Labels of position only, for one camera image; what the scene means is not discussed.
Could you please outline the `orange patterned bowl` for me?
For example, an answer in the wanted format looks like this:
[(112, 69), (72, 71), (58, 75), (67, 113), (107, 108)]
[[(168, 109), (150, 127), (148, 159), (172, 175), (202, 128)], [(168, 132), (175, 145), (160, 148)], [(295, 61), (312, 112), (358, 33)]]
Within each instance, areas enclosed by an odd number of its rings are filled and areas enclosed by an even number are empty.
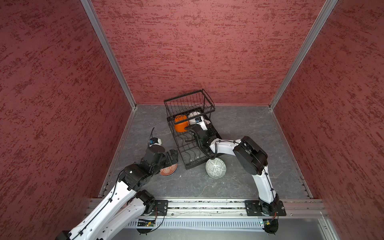
[(162, 176), (170, 176), (177, 170), (178, 164), (173, 164), (169, 167), (163, 168), (160, 171), (160, 175)]

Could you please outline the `green white patterned bowl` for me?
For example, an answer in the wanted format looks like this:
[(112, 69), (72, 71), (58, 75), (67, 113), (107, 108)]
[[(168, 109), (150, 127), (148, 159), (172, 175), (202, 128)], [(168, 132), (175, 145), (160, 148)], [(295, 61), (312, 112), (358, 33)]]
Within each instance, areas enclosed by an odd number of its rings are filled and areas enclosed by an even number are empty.
[(226, 164), (220, 158), (208, 160), (205, 165), (208, 176), (212, 179), (220, 179), (227, 172)]

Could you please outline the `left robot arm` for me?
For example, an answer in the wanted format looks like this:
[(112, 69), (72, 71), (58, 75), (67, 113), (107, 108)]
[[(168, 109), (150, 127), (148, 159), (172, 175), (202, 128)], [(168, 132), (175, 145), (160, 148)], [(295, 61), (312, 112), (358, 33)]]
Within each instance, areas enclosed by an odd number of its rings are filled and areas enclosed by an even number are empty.
[(139, 163), (125, 167), (112, 190), (75, 228), (62, 231), (58, 240), (110, 240), (129, 222), (154, 212), (155, 198), (143, 190), (162, 169), (178, 163), (178, 151), (154, 144)]

